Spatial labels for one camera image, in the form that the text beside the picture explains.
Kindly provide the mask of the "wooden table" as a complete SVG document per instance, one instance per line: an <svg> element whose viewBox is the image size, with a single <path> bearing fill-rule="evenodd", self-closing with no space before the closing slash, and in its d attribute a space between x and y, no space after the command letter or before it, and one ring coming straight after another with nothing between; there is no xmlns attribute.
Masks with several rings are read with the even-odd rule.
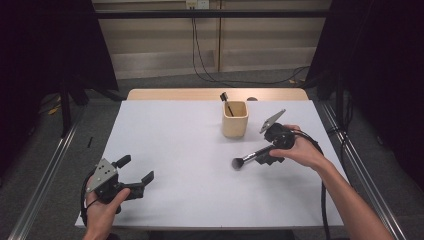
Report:
<svg viewBox="0 0 424 240"><path fill-rule="evenodd" d="M217 100L226 92L230 100L302 101L308 96L300 88L168 88L132 89L128 100Z"/></svg>

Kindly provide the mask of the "beige square brush holder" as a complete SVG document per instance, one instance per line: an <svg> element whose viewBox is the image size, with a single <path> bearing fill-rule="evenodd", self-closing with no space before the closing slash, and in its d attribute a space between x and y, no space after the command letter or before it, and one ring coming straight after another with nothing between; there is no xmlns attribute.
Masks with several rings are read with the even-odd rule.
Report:
<svg viewBox="0 0 424 240"><path fill-rule="evenodd" d="M231 117L227 107L223 104L222 133L227 138L240 138L245 135L249 112L244 101L229 101L234 117Z"/></svg>

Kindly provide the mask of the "person's left hand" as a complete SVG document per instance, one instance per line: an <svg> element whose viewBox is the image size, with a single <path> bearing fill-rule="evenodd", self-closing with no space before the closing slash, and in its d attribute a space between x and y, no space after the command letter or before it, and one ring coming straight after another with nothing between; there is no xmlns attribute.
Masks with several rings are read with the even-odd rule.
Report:
<svg viewBox="0 0 424 240"><path fill-rule="evenodd" d="M86 232L111 233L116 211L129 194L130 190L124 188L110 203L103 204L96 200L97 195L94 192L89 193L86 197L89 203Z"/></svg>

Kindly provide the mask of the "aluminium floor rail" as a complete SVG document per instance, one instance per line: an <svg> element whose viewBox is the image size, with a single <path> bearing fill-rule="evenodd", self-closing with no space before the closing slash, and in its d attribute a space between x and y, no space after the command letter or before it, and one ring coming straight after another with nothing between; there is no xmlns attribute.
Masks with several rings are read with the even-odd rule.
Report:
<svg viewBox="0 0 424 240"><path fill-rule="evenodd" d="M60 138L60 141L50 158L49 164L38 182L35 192L32 194L28 204L24 208L22 214L18 218L8 240L26 240L29 231L41 209L43 202L50 189L52 181L60 167L60 164L65 157L69 146L72 143L75 132L78 125L81 122L82 116L84 115L86 106L80 106L76 108L76 113L71 121L70 127L66 134Z"/></svg>
<svg viewBox="0 0 424 240"><path fill-rule="evenodd" d="M326 119L329 121L332 130L337 136L341 146L340 156L346 156L349 160L352 168L361 182L371 205L374 207L377 215L382 220L385 227L389 230L395 240L407 240L404 232L401 229L395 215L389 208L388 204L384 200L382 194L374 183L370 173L366 169L361 157L357 150L352 144L348 134L343 131L336 121L336 113L332 106L324 102L321 104L322 109L326 115Z"/></svg>

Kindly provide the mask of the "vertical wall conduit strip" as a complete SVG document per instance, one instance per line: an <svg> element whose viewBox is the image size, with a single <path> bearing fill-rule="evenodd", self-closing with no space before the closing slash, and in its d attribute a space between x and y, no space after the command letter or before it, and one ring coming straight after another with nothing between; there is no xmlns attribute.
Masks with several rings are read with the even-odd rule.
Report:
<svg viewBox="0 0 424 240"><path fill-rule="evenodd" d="M222 10L222 0L216 0L216 10ZM216 19L216 51L215 51L215 68L217 72L221 71L221 18Z"/></svg>

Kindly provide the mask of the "person's right hand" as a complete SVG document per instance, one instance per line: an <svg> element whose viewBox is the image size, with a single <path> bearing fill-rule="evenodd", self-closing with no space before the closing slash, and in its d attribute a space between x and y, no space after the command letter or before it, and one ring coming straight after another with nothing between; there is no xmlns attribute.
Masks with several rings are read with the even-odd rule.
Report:
<svg viewBox="0 0 424 240"><path fill-rule="evenodd" d="M273 149L269 152L269 155L292 159L305 167L312 168L316 172L321 171L330 163L312 143L299 136L296 137L294 146L291 149Z"/></svg>

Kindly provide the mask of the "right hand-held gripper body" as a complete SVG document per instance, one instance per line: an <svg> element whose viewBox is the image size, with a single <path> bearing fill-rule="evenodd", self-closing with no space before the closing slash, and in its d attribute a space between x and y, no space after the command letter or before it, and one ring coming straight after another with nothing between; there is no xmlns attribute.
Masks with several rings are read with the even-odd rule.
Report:
<svg viewBox="0 0 424 240"><path fill-rule="evenodd" d="M277 122L285 112L286 110L282 109L266 119L260 129L260 133L264 134L264 138L275 147L291 149L295 144L294 132Z"/></svg>

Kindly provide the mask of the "white wall socket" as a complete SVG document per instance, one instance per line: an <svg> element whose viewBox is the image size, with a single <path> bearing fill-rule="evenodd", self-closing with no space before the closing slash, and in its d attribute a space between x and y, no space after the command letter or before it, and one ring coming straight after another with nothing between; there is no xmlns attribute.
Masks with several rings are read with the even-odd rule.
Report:
<svg viewBox="0 0 424 240"><path fill-rule="evenodd" d="M208 10L210 8L209 0L185 0L186 8L190 10Z"/></svg>

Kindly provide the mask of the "white table mat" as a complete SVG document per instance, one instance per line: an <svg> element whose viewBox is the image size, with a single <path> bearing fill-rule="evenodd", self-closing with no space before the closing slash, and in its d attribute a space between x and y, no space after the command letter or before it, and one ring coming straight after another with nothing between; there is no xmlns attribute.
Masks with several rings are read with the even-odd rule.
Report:
<svg viewBox="0 0 424 240"><path fill-rule="evenodd" d="M338 157L310 101L253 101L246 133L223 136L220 101L136 101L122 103L104 158L130 155L119 171L124 183L150 171L154 180L143 198L126 201L117 227L141 229L276 229L319 227L342 220L321 180L311 169L287 159L234 170L231 162L266 146L263 122L285 109L282 124L296 124L316 140L324 155Z"/></svg>

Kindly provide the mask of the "black stand post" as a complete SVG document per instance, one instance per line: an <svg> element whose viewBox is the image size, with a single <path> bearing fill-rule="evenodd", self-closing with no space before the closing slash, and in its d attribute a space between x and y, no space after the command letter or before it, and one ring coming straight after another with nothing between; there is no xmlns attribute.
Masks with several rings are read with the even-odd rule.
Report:
<svg viewBox="0 0 424 240"><path fill-rule="evenodd" d="M60 84L60 100L62 108L62 134L61 137L64 138L71 128L71 110L69 102L69 93L67 85L65 82Z"/></svg>

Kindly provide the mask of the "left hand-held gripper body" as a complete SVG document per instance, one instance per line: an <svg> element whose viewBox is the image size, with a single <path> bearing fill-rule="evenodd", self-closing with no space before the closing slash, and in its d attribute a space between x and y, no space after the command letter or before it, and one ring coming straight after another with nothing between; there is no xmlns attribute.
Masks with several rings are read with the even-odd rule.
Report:
<svg viewBox="0 0 424 240"><path fill-rule="evenodd" d="M102 158L95 166L91 181L85 189L86 193L94 192L102 203L110 203L124 188L130 190L127 200L142 198L144 184L142 182L125 184L119 181L118 169L106 158Z"/></svg>

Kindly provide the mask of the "black curtain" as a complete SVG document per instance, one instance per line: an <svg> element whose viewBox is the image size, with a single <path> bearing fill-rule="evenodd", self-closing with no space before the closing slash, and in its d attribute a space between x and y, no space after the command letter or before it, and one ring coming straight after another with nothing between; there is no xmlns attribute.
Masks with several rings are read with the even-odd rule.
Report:
<svg viewBox="0 0 424 240"><path fill-rule="evenodd" d="M306 82L338 83L424 190L424 0L332 0Z"/></svg>
<svg viewBox="0 0 424 240"><path fill-rule="evenodd" d="M46 95L68 88L82 103L87 88L118 88L94 13L92 0L0 0L0 176Z"/></svg>

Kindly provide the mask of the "black horizontal frame bar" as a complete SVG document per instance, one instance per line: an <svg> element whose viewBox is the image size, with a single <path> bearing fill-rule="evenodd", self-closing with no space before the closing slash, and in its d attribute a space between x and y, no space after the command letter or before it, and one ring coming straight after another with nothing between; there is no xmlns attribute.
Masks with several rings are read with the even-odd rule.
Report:
<svg viewBox="0 0 424 240"><path fill-rule="evenodd" d="M326 18L329 10L96 10L98 19L154 18Z"/></svg>

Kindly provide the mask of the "large black makeup brush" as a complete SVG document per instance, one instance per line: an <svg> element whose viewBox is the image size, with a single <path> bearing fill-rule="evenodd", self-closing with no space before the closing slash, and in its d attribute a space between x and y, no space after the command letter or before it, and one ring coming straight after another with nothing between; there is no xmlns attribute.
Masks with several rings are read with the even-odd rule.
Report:
<svg viewBox="0 0 424 240"><path fill-rule="evenodd" d="M264 147L264 148L262 148L260 150L255 151L253 153L247 154L244 157L234 158L232 160L232 162L231 162L231 166L232 166L232 168L234 170L240 170L245 163L247 163L247 162L249 162L251 160L254 160L255 161L255 158L257 156L259 156L259 155L261 155L263 153L269 153L273 149L274 149L274 146L273 145L269 145L267 147Z"/></svg>

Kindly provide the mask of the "thin black makeup brush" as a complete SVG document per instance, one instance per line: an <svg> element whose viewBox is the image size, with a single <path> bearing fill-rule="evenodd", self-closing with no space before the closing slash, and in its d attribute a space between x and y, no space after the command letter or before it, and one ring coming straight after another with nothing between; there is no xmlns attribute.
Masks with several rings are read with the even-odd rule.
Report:
<svg viewBox="0 0 424 240"><path fill-rule="evenodd" d="M226 92L222 92L221 94L220 94L220 99L221 99L221 101L226 105L226 107L227 107L227 109L228 109L228 111L229 111L229 113L231 114L231 117L234 117L234 113L233 113L233 111L232 111L232 109L231 109L231 106L230 106L230 104L229 104L229 102L228 102L228 95L227 95L227 93Z"/></svg>

